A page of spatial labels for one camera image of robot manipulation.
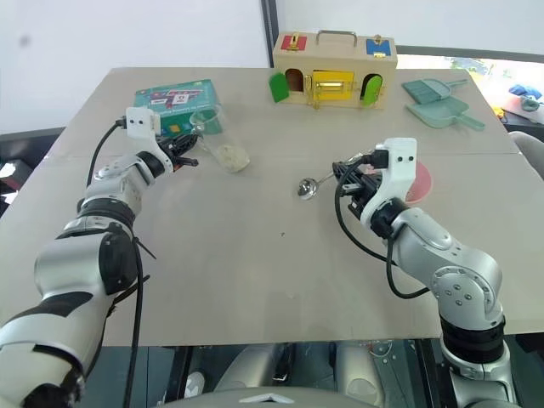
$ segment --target green box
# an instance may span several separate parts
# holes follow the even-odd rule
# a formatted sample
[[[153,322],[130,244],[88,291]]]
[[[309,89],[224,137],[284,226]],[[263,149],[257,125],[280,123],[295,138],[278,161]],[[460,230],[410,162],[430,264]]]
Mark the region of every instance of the green box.
[[[209,79],[141,89],[134,97],[134,106],[145,106],[161,115],[161,135],[166,137],[189,133],[193,112],[212,109],[218,103]]]

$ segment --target sticker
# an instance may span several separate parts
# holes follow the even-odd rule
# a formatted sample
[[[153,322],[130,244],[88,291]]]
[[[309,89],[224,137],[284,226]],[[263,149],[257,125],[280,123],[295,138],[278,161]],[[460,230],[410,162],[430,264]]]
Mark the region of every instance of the sticker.
[[[187,93],[183,95],[174,95],[172,105],[186,104],[188,100],[189,100],[189,95]]]

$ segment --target silver ladle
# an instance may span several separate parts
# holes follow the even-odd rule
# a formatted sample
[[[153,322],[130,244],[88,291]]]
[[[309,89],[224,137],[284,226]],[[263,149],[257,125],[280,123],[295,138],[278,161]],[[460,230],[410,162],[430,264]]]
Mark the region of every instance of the silver ladle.
[[[361,156],[363,156],[363,153],[359,152],[355,156],[350,157],[348,160],[346,160],[345,163],[349,164],[350,162],[359,159]],[[315,178],[303,178],[302,180],[300,180],[300,183],[298,183],[298,196],[302,200],[309,200],[310,198],[314,198],[317,194],[317,190],[320,188],[320,185],[330,179],[332,176],[334,176],[334,172],[328,173],[325,177],[320,178],[318,181],[315,181]]]

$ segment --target table surface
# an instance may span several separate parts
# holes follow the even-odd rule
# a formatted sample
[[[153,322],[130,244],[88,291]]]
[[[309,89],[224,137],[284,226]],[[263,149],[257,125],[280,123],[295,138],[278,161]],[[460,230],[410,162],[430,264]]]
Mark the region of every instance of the table surface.
[[[159,178],[134,225],[158,257],[144,255],[142,345],[265,343],[437,337],[430,295],[396,298],[383,263],[343,235],[334,216],[334,183],[312,201],[296,196],[298,181],[318,178],[332,161],[371,149],[390,137],[414,137],[418,158],[433,176],[419,206],[457,239],[487,251],[503,270],[500,299],[506,332],[544,330],[541,312],[541,231],[544,189],[473,84],[456,97],[484,122],[483,132],[455,125],[432,129],[404,105],[402,82],[423,77],[453,81],[464,71],[397,71],[385,110],[275,105],[271,70],[134,68],[113,70],[74,117],[48,157],[0,221],[0,321],[39,301],[34,259],[75,215],[89,157],[105,130],[133,102],[137,89],[213,80],[230,130],[252,162],[224,173],[194,149],[199,167]],[[116,131],[99,159],[131,151]],[[346,213],[349,228],[369,247],[383,244]],[[420,284],[401,272],[399,287]],[[134,299],[108,320],[105,344],[130,344]]]

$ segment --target clear plastic cup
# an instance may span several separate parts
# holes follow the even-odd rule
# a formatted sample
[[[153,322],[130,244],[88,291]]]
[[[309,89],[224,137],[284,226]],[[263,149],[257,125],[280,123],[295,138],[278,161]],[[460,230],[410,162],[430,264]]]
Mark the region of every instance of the clear plastic cup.
[[[221,105],[194,112],[189,119],[201,142],[219,165],[229,173],[237,173],[249,164],[249,155],[229,133],[229,125]]]

